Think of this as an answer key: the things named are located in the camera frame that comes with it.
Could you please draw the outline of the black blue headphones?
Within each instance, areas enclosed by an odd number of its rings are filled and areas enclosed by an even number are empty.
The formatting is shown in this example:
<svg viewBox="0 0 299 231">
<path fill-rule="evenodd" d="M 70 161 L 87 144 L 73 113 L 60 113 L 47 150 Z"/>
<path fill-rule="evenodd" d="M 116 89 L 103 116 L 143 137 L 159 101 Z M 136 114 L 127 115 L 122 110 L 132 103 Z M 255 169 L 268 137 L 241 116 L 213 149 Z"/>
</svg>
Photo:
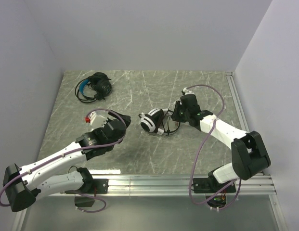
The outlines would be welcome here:
<svg viewBox="0 0 299 231">
<path fill-rule="evenodd" d="M 110 78 L 102 72 L 96 72 L 93 75 L 81 80 L 75 88 L 75 96 L 83 103 L 93 103 L 95 101 L 104 100 L 112 91 Z M 96 92 L 94 96 L 86 96 L 85 87 L 88 86 Z"/>
</svg>

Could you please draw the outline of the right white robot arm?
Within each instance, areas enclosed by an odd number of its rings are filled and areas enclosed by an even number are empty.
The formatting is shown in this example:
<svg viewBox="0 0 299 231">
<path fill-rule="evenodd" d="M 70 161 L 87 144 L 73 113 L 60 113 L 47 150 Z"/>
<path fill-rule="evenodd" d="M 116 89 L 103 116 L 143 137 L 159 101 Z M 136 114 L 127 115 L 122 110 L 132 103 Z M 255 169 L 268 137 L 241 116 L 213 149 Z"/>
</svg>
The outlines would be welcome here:
<svg viewBox="0 0 299 231">
<path fill-rule="evenodd" d="M 212 112 L 201 110 L 194 94 L 185 94 L 175 103 L 171 118 L 179 123 L 189 123 L 231 150 L 230 163 L 209 172 L 207 178 L 192 179 L 191 187 L 195 193 L 215 193 L 232 180 L 248 180 L 271 165 L 258 132 L 237 129 L 218 119 Z"/>
</svg>

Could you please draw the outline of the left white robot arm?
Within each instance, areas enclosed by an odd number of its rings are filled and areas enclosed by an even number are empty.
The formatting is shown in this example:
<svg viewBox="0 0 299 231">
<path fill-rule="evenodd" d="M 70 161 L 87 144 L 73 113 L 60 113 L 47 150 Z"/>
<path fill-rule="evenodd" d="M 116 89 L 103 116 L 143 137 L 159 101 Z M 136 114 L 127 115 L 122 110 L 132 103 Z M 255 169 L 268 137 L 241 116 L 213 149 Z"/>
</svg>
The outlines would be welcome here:
<svg viewBox="0 0 299 231">
<path fill-rule="evenodd" d="M 131 117 L 110 109 L 106 112 L 107 117 L 98 114 L 97 109 L 88 112 L 85 121 L 90 123 L 91 131 L 83 133 L 62 150 L 29 165 L 6 167 L 0 206 L 19 212 L 37 200 L 61 191 L 87 193 L 94 182 L 87 168 L 80 167 L 64 175 L 59 172 L 110 152 L 123 141 Z"/>
</svg>

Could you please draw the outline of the aluminium right side rail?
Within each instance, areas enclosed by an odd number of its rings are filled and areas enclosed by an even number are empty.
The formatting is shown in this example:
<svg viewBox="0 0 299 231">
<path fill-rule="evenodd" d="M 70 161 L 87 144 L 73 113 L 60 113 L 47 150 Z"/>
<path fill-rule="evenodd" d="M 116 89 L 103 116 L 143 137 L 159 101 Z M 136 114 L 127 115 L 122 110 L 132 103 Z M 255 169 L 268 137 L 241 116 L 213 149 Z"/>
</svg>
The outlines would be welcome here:
<svg viewBox="0 0 299 231">
<path fill-rule="evenodd" d="M 233 167 L 241 179 L 247 180 L 268 167 L 268 153 L 260 134 L 249 131 L 231 72 L 227 74 L 226 79 L 239 118 L 240 127 L 242 130 L 245 130 L 244 137 L 235 139 L 231 144 Z"/>
</svg>

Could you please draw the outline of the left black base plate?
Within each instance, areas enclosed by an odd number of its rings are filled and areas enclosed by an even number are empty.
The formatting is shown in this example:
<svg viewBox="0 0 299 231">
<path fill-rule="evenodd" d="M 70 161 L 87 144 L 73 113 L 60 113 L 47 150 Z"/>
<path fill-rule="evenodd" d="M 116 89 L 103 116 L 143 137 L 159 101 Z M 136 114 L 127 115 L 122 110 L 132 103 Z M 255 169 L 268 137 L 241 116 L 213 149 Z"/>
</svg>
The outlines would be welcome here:
<svg viewBox="0 0 299 231">
<path fill-rule="evenodd" d="M 107 194 L 108 192 L 108 179 L 93 179 L 92 187 L 89 190 L 91 194 Z"/>
</svg>

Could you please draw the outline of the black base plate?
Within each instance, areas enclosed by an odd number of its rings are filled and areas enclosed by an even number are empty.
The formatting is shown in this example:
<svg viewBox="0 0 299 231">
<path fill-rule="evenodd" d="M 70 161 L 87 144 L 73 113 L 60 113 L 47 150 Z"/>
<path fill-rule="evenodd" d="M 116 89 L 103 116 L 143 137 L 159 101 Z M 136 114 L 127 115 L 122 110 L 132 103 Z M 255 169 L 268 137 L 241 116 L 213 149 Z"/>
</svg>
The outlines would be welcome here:
<svg viewBox="0 0 299 231">
<path fill-rule="evenodd" d="M 108 192 L 108 179 L 93 179 L 92 187 L 89 190 L 91 194 L 107 194 Z"/>
<path fill-rule="evenodd" d="M 193 178 L 192 191 L 195 193 L 216 193 L 230 182 L 218 183 L 214 177 Z"/>
</svg>

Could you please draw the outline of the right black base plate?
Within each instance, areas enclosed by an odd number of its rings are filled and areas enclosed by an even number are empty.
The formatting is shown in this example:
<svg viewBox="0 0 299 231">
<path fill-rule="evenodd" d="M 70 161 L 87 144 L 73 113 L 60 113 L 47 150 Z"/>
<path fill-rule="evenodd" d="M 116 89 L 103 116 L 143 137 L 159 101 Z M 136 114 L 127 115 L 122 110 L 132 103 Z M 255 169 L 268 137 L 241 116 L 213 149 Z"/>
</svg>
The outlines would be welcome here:
<svg viewBox="0 0 299 231">
<path fill-rule="evenodd" d="M 218 183 L 214 177 L 193 178 L 192 191 L 195 193 L 216 193 L 230 182 Z"/>
</svg>

